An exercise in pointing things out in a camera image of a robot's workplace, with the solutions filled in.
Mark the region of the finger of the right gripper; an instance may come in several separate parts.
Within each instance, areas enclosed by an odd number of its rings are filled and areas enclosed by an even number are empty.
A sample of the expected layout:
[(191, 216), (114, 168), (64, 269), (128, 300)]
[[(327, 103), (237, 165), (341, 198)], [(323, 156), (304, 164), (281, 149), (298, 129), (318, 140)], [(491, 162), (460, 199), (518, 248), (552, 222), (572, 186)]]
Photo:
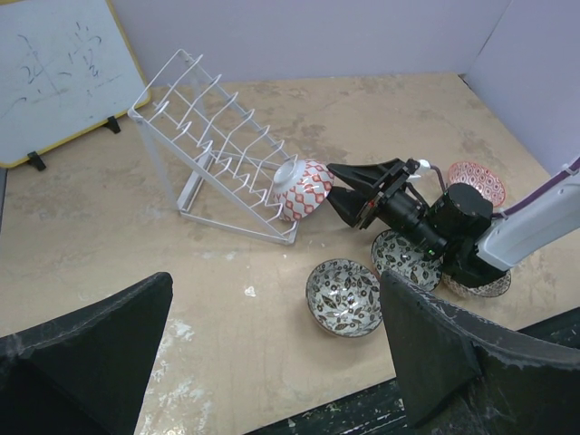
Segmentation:
[(332, 188), (327, 199), (349, 227), (368, 227), (376, 219), (372, 201), (356, 190)]
[(398, 159), (370, 165), (347, 165), (329, 163), (327, 168), (338, 179), (360, 193), (372, 193), (392, 174)]

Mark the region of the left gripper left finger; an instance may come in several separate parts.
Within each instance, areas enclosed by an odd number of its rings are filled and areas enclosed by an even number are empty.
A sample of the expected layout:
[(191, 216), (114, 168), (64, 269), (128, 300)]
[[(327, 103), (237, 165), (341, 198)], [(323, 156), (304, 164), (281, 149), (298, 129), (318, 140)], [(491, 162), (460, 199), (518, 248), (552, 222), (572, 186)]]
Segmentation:
[(160, 272), (1, 340), (4, 434), (132, 434), (173, 297)]

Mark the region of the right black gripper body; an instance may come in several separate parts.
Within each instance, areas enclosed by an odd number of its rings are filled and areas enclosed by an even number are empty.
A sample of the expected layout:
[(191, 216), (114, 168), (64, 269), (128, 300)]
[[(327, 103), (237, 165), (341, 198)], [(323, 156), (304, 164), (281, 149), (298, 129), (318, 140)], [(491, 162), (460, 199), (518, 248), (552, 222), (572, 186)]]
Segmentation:
[(426, 256), (442, 256), (447, 240), (427, 221), (430, 206), (411, 184), (415, 159), (398, 160), (391, 176), (375, 191), (361, 194), (372, 201), (376, 219), (404, 236)]

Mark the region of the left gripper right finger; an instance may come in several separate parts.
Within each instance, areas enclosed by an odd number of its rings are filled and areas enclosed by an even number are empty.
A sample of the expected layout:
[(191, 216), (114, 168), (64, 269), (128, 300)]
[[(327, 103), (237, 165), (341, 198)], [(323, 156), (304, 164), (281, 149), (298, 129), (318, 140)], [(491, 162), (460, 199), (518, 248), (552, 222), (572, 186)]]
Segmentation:
[(414, 433), (578, 433), (577, 309), (513, 331), (389, 272), (380, 301)]

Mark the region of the red white patterned bowl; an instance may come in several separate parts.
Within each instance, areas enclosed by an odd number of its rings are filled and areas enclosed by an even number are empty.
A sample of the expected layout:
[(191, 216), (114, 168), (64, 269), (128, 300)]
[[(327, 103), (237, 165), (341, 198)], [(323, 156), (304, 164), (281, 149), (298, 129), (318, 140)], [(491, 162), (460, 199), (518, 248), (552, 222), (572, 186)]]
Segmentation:
[(295, 222), (312, 214), (334, 186), (334, 174), (314, 159), (286, 161), (275, 173), (273, 201), (282, 206), (280, 218)]

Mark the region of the pink dotted bowl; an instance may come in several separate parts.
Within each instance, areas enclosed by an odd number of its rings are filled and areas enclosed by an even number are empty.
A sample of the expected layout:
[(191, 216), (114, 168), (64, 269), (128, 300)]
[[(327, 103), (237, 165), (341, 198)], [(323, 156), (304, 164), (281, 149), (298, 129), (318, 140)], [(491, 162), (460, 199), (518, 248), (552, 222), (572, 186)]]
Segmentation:
[(495, 208), (506, 199), (506, 189), (502, 180), (488, 168), (471, 161), (458, 161), (448, 169), (450, 184), (463, 183), (476, 189)]

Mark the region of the brown lattice pattern bowl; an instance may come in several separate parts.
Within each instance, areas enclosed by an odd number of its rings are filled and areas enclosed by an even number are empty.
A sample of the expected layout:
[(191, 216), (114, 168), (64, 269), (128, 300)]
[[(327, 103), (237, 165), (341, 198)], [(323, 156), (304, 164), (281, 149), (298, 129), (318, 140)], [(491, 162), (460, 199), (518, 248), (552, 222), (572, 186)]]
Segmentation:
[(477, 287), (466, 287), (454, 281), (449, 275), (442, 276), (443, 284), (455, 295), (463, 298), (481, 297), (493, 298), (499, 297), (506, 293), (511, 286), (512, 275), (511, 271), (507, 271), (504, 276), (492, 283), (480, 285)]

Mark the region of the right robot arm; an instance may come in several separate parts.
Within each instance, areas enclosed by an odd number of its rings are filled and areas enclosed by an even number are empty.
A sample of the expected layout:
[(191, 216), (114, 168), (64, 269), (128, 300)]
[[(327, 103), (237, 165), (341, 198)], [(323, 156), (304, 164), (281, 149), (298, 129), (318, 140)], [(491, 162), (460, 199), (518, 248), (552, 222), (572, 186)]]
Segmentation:
[(441, 260), (444, 273), (469, 288), (498, 280), (579, 227), (577, 160), (502, 212), (466, 183), (447, 186), (428, 205), (411, 184), (430, 169), (425, 160), (331, 163), (328, 169), (344, 183), (327, 197), (343, 222), (366, 229), (381, 220), (426, 257)]

